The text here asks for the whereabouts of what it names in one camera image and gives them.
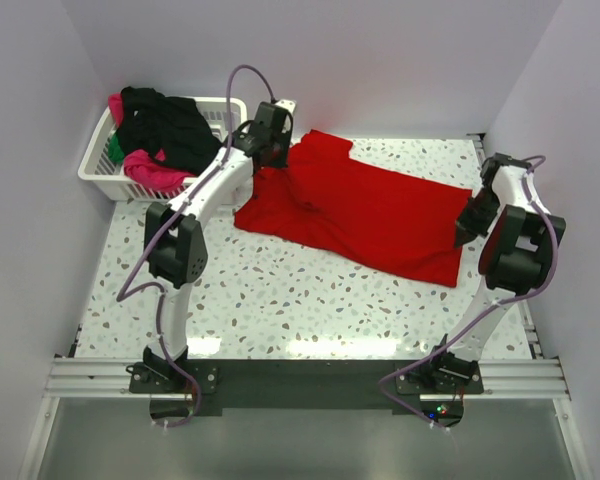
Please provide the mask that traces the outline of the red t shirt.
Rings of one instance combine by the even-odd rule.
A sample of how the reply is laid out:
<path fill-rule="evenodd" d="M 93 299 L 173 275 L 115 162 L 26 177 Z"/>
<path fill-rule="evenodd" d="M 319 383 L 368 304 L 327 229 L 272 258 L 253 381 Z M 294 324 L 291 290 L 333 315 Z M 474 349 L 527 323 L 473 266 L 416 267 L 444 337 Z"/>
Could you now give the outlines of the red t shirt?
<path fill-rule="evenodd" d="M 263 168 L 236 228 L 330 251 L 409 280 L 454 288 L 456 219 L 470 191 L 355 160 L 351 141 L 312 130 L 284 169 Z"/>

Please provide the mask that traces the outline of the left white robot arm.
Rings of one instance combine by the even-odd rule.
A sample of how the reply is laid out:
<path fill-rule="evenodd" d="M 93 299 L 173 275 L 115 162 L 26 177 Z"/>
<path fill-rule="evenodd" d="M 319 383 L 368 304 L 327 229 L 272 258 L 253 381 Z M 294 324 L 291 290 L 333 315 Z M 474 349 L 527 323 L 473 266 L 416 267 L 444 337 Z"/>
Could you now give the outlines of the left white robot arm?
<path fill-rule="evenodd" d="M 143 352 L 143 364 L 165 392 L 180 390 L 187 380 L 186 312 L 193 284 L 208 263 L 204 229 L 228 195 L 262 167 L 284 168 L 294 126 L 294 100 L 272 100 L 258 106 L 199 178 L 166 204 L 146 211 L 145 254 L 149 273 L 161 287 L 155 337 Z"/>

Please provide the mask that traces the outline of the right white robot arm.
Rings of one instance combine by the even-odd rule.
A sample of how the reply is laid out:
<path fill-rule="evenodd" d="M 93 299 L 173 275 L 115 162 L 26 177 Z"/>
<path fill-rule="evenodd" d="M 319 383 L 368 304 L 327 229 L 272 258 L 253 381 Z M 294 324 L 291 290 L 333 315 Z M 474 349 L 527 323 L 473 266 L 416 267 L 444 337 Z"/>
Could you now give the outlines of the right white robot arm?
<path fill-rule="evenodd" d="M 481 188 L 456 220 L 455 244 L 486 240 L 478 262 L 480 283 L 454 329 L 419 368 L 423 384 L 439 393 L 478 380 L 486 343 L 513 304 L 531 298 L 551 282 L 566 220 L 551 214 L 534 184 L 543 155 L 526 159 L 496 153 L 480 172 Z"/>

